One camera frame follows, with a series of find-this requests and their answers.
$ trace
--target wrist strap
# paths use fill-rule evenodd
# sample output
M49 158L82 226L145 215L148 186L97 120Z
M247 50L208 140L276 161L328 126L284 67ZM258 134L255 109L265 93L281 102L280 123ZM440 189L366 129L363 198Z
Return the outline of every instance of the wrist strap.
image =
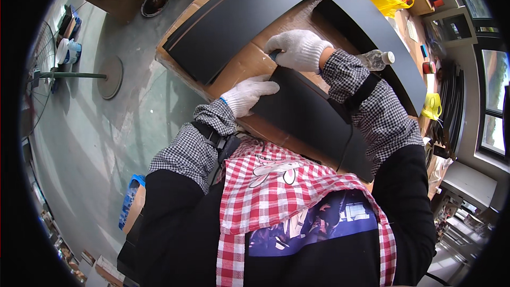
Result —
M345 123L352 124L352 116L360 111L361 103L368 99L380 80L381 77L370 72L360 88L352 96L345 99L344 103L339 103L331 98L328 99L328 102Z
M229 158L232 153L239 147L241 139L230 134L222 137L211 126L200 122L193 121L191 124L206 138L206 143L211 145L218 151L218 164Z
M191 122L191 125L193 125L200 134L206 138L207 144L214 147L218 152L223 149L225 141L222 142L221 135L219 135L218 132L216 132L216 130L214 130L211 126L196 121Z

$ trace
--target white plastic bucket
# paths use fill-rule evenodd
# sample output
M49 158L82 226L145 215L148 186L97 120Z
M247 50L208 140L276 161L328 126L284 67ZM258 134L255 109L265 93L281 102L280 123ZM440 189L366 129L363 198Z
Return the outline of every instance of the white plastic bucket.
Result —
M80 59L82 55L82 45L74 42L74 39L69 41L63 38L60 41L59 47L57 48L57 54L55 56L55 62L59 65L62 64L73 64Z

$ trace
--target checkered sleeve cover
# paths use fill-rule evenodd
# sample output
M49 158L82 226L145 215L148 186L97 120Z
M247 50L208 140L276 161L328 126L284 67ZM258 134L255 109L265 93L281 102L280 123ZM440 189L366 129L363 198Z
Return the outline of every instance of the checkered sleeve cover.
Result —
M322 78L331 87L329 96L343 103L369 74L358 58L338 49L325 63ZM368 144L366 156L373 161L372 175L396 150L411 144L423 146L418 123L407 116L385 80L380 80L370 97L361 103L352 122Z
M212 126L222 136L236 130L232 110L220 99L198 105L193 117L196 122ZM184 124L172 143L152 159L148 174L161 169L173 171L194 180L207 194L207 176L218 159L218 152L205 140L193 125Z

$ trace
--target plastic water bottle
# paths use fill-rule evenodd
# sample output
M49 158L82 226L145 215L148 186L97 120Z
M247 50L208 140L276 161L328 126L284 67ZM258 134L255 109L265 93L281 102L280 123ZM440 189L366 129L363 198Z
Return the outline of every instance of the plastic water bottle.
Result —
M386 65L395 62L395 56L391 51L382 52L379 49L358 54L356 57L361 61L362 65L370 71L381 71Z

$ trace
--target graphic print on shirt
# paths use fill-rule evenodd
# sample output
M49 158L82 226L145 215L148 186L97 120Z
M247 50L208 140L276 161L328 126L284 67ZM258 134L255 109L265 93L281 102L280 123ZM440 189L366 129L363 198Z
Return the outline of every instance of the graphic print on shirt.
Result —
M289 220L253 231L248 255L292 255L308 244L373 229L377 229L377 220L361 191L332 192Z
M261 166L253 170L253 175L258 176L250 183L250 188L256 188L262 184L270 173L278 173L278 179L282 179L285 183L292 185L296 181L297 171L303 163L288 160L268 159L258 154L255 155L257 163Z

